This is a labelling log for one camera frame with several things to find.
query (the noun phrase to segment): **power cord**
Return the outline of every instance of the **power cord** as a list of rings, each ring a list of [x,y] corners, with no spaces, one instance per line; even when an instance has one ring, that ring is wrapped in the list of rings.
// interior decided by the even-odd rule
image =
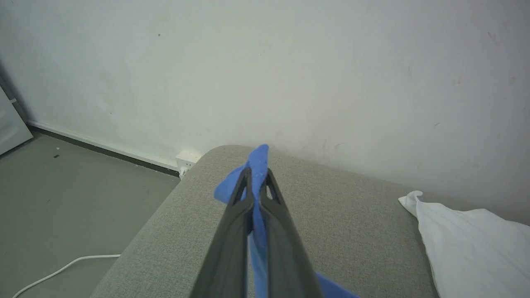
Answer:
[[[44,277],[44,278],[41,278],[39,279],[38,281],[30,284],[30,285],[27,285],[25,286],[22,290],[18,291],[14,296],[13,298],[17,298],[20,294],[22,294],[25,290],[37,285],[37,284],[40,284],[42,283],[43,281],[45,281],[46,279],[49,279],[49,278],[52,278],[54,276],[56,276],[57,274],[63,272],[66,268],[70,267],[73,263],[77,262],[77,261],[81,261],[81,260],[88,260],[88,259],[103,259],[103,258],[118,258],[120,255],[98,255],[98,256],[84,256],[84,257],[80,257],[80,258],[77,258],[73,261],[71,261],[70,263],[68,263],[65,267],[55,271],[54,273]]]

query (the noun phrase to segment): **blue cloth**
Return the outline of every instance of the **blue cloth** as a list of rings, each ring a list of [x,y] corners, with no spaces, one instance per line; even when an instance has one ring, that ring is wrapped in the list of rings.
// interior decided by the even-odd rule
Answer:
[[[241,171],[250,167],[252,169],[252,193],[254,194],[253,231],[249,235],[250,257],[254,271],[254,289],[257,298],[267,297],[267,235],[265,225],[259,209],[259,191],[267,176],[268,145],[261,145],[249,154],[247,162],[234,169],[214,191],[214,197],[225,204],[230,200],[235,184]],[[322,293],[326,298],[357,298],[344,288],[316,273]]]

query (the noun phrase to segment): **scuff mark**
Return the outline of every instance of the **scuff mark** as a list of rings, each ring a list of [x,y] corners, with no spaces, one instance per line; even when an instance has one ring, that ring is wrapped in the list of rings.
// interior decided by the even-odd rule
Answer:
[[[494,34],[491,34],[491,32],[488,32],[488,36],[490,37],[491,41],[493,41],[497,46],[500,45],[499,41],[497,40],[497,36]]]
[[[324,144],[322,144],[322,155],[326,156],[326,143],[328,142],[328,139],[324,140]]]

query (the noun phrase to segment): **white door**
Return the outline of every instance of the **white door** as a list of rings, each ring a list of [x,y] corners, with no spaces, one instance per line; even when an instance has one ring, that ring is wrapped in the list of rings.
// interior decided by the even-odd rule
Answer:
[[[19,113],[0,88],[0,154],[17,147],[33,136]]]

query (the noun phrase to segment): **baseboard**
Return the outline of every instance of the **baseboard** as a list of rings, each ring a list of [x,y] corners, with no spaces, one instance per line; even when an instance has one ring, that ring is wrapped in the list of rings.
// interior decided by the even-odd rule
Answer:
[[[37,127],[37,128],[46,130],[46,131],[51,132],[53,134],[57,134],[57,135],[60,135],[60,136],[66,137],[66,138],[70,138],[70,139],[79,141],[79,142],[84,143],[84,144],[88,144],[90,146],[101,148],[103,150],[114,152],[116,154],[123,155],[123,156],[129,157],[129,158],[134,159],[134,160],[142,161],[144,163],[149,163],[149,164],[152,164],[152,165],[155,165],[155,166],[159,166],[159,167],[168,169],[168,170],[170,170],[172,172],[176,172],[176,174],[178,175],[176,166],[168,164],[167,162],[165,162],[162,159],[158,159],[156,157],[149,156],[149,155],[144,154],[144,153],[135,152],[134,150],[131,150],[131,149],[128,149],[128,148],[122,148],[122,147],[116,146],[114,144],[109,144],[109,143],[106,143],[106,142],[97,141],[97,140],[94,140],[94,139],[92,139],[90,137],[87,137],[87,136],[84,136],[84,135],[81,135],[81,134],[78,134],[78,133],[69,132],[69,131],[67,131],[65,129],[57,129],[57,128],[54,128],[54,127],[49,126],[47,124],[40,123],[38,121],[29,120],[28,124],[33,126],[33,127]]]

